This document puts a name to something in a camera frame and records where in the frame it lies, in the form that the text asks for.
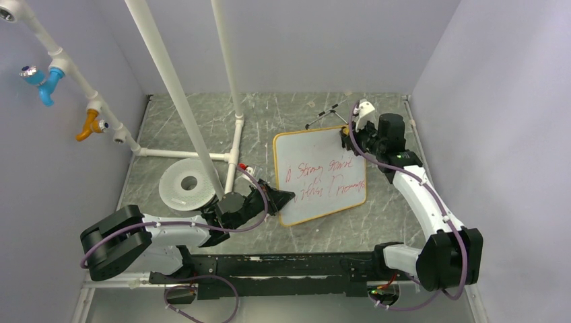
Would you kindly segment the yellow framed whiteboard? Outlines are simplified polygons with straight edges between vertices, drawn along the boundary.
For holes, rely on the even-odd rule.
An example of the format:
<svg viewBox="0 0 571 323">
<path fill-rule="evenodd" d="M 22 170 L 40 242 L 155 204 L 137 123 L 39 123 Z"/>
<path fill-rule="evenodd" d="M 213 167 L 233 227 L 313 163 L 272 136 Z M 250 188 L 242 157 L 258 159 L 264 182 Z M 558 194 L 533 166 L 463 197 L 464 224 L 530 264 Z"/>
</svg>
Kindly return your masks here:
<svg viewBox="0 0 571 323">
<path fill-rule="evenodd" d="M 365 203 L 366 161 L 341 146 L 342 127 L 280 133 L 273 139 L 275 181 L 295 197 L 279 212 L 284 227 Z"/>
</svg>

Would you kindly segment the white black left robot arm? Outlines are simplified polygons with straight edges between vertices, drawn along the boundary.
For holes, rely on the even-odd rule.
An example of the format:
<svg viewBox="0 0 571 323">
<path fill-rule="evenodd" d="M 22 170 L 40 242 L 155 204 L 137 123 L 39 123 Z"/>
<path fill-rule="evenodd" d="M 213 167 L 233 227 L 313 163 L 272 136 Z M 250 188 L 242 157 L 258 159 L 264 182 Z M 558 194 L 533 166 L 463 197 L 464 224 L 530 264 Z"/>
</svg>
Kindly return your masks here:
<svg viewBox="0 0 571 323">
<path fill-rule="evenodd" d="M 232 234 L 250 231 L 295 196 L 259 180 L 248 195 L 227 193 L 192 217 L 157 217 L 127 205 L 81 233 L 80 267 L 88 270 L 93 281 L 124 272 L 152 272 L 183 283 L 201 266 L 194 262 L 191 248 L 217 246 Z"/>
</svg>

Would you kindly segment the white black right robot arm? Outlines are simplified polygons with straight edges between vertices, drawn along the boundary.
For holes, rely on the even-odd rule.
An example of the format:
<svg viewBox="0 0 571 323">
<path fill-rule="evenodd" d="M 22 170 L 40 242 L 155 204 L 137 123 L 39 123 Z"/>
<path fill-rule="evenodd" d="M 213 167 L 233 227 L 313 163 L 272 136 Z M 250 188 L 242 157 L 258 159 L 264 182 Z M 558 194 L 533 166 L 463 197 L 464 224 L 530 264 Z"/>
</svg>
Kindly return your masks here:
<svg viewBox="0 0 571 323">
<path fill-rule="evenodd" d="M 422 248 L 389 242 L 375 246 L 371 270 L 387 279 L 396 271 L 414 278 L 426 291 L 458 299 L 479 277 L 483 236 L 469 229 L 445 205 L 430 182 L 423 162 L 406 148 L 405 121 L 399 114 L 362 122 L 351 113 L 340 132 L 341 145 L 376 165 L 408 203 L 425 237 Z"/>
</svg>

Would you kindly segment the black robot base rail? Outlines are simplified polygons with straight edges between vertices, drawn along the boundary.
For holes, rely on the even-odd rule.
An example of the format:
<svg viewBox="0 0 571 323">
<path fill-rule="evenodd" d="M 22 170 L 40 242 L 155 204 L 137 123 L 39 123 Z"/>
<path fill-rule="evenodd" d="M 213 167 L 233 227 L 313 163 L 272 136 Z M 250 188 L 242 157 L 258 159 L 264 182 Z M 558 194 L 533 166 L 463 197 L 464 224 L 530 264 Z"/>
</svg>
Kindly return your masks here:
<svg viewBox="0 0 571 323">
<path fill-rule="evenodd" d="M 172 274 L 151 272 L 152 285 L 190 285 L 199 300 L 221 297 L 341 294 L 366 297 L 402 279 L 372 252 L 192 255 Z"/>
</svg>

